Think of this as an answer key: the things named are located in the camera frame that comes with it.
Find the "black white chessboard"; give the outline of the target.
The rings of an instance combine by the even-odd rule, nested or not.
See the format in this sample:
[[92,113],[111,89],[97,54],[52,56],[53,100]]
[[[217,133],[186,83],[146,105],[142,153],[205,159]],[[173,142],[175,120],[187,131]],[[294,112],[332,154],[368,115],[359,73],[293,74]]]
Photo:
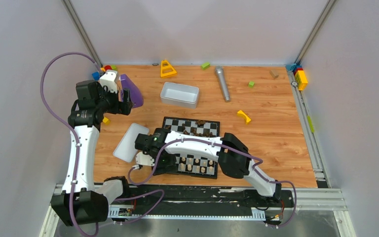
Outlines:
[[[217,137],[220,135],[220,123],[218,121],[164,117],[162,128],[185,135],[200,137]],[[176,154],[175,167],[171,162],[161,158],[158,162],[154,175],[174,174],[188,175],[208,179],[217,179],[218,163],[196,155]]]

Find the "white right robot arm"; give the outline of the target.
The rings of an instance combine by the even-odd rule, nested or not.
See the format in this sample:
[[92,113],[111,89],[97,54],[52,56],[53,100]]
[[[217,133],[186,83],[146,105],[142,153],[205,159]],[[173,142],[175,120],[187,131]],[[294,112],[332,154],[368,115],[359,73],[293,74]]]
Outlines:
[[282,199],[281,184],[260,170],[262,160],[250,155],[249,149],[231,133],[197,137],[157,128],[152,135],[138,134],[134,145],[154,159],[153,175],[177,171],[177,157],[191,155],[218,163],[227,177],[245,179],[268,206],[275,206]]

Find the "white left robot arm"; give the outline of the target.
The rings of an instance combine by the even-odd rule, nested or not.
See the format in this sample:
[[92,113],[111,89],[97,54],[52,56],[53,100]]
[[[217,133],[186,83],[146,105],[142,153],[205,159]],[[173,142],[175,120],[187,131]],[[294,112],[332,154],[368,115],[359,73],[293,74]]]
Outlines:
[[128,203],[131,190],[124,176],[104,181],[96,189],[93,169],[97,141],[105,113],[129,115],[133,106],[128,89],[122,93],[85,80],[76,84],[77,99],[63,123],[71,135],[68,173],[62,192],[51,199],[51,207],[66,226],[106,221],[109,206],[116,200]]

